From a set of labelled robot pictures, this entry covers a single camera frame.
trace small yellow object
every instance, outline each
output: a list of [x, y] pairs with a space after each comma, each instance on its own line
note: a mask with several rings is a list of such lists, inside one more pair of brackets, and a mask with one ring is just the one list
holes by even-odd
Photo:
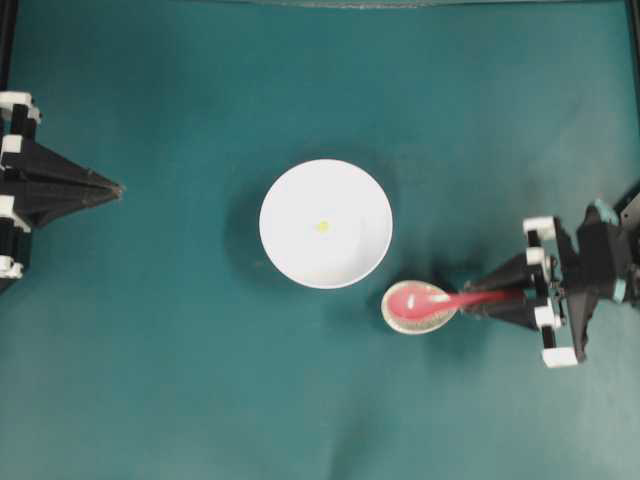
[[316, 231], [319, 233], [327, 233], [329, 231], [329, 222], [326, 220], [321, 221], [316, 225]]

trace robotic arm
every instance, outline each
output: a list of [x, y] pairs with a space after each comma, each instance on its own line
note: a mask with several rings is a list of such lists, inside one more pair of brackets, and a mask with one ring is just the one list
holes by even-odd
[[[519, 288], [525, 298], [467, 311], [539, 331], [547, 367], [577, 365], [586, 359], [587, 326], [598, 302], [636, 303], [640, 296], [640, 194], [616, 210], [600, 200], [589, 205], [577, 230], [577, 251], [556, 217], [526, 219], [523, 231], [525, 252], [466, 290]], [[545, 251], [544, 241], [555, 242], [558, 257]], [[558, 269], [562, 278], [556, 277]], [[555, 331], [567, 323], [573, 346], [558, 347]]]
[[0, 293], [29, 268], [34, 229], [122, 194], [36, 142], [42, 115], [33, 97], [7, 89], [17, 9], [17, 0], [0, 0]]

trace green table surface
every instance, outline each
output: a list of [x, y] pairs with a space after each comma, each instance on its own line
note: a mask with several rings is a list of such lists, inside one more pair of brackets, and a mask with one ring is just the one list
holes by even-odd
[[[124, 199], [34, 238], [0, 299], [0, 478], [627, 479], [640, 319], [598, 307], [589, 360], [456, 316], [379, 313], [395, 280], [460, 284], [521, 251], [523, 217], [640, 176], [624, 2], [311, 10], [23, 2], [11, 88], [39, 141]], [[335, 291], [271, 265], [270, 184], [313, 158], [387, 191], [388, 255]]]

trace pink spoon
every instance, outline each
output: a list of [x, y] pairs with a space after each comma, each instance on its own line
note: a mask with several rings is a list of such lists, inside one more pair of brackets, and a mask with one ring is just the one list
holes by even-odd
[[425, 317], [459, 310], [478, 303], [495, 303], [522, 298], [521, 290], [498, 290], [477, 293], [439, 293], [409, 285], [389, 297], [389, 310], [398, 317], [419, 321]]

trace white bowl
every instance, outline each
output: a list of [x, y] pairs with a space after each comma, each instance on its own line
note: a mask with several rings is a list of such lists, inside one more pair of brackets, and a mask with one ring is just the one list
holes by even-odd
[[339, 160], [312, 160], [285, 172], [260, 210], [269, 259], [291, 280], [340, 288], [382, 261], [393, 231], [391, 206], [364, 170]]

